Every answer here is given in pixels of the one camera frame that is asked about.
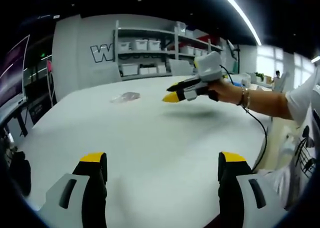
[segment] ceiling light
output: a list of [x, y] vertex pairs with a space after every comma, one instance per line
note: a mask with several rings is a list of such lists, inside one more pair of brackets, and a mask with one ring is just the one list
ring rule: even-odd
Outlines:
[[317, 57], [313, 58], [313, 59], [311, 60], [311, 62], [312, 62], [312, 63], [316, 63], [316, 62], [319, 61], [319, 60], [320, 60], [320, 56], [317, 56]]
[[232, 6], [233, 8], [239, 13], [239, 15], [242, 17], [242, 19], [244, 20], [244, 22], [246, 23], [246, 25], [249, 27], [251, 33], [254, 36], [254, 39], [256, 41], [256, 43], [258, 44], [258, 46], [261, 46], [261, 41], [257, 35], [256, 30], [254, 29], [254, 27], [252, 26], [250, 20], [248, 19], [248, 17], [246, 16], [246, 14], [242, 11], [242, 9], [239, 7], [239, 5], [235, 2], [235, 0], [227, 0]]

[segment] wall logo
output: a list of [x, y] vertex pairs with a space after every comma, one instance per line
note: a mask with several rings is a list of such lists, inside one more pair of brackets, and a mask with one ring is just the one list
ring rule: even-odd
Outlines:
[[114, 44], [101, 44], [90, 46], [90, 50], [95, 63], [101, 63], [103, 61], [109, 62], [114, 60]]

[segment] white table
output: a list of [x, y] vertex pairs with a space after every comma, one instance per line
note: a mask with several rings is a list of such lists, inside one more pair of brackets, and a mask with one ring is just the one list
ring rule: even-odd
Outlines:
[[[206, 96], [164, 103], [166, 89], [186, 77], [130, 80], [76, 91], [49, 110], [21, 146], [31, 164], [30, 201], [79, 159], [107, 154], [108, 228], [201, 228], [219, 214], [218, 154], [238, 153], [253, 166], [264, 133], [232, 104]], [[140, 99], [111, 103], [125, 92]], [[252, 112], [263, 124], [270, 118]]]

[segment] black ceiling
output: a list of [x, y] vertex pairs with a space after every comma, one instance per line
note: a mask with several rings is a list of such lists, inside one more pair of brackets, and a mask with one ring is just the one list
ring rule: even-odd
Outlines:
[[[262, 44], [312, 58], [318, 47], [316, 0], [236, 0], [256, 29]], [[234, 44], [254, 45], [242, 18], [226, 0], [1, 0], [1, 54], [31, 33], [31, 44], [50, 40], [56, 19], [76, 14], [138, 14], [183, 21]]]

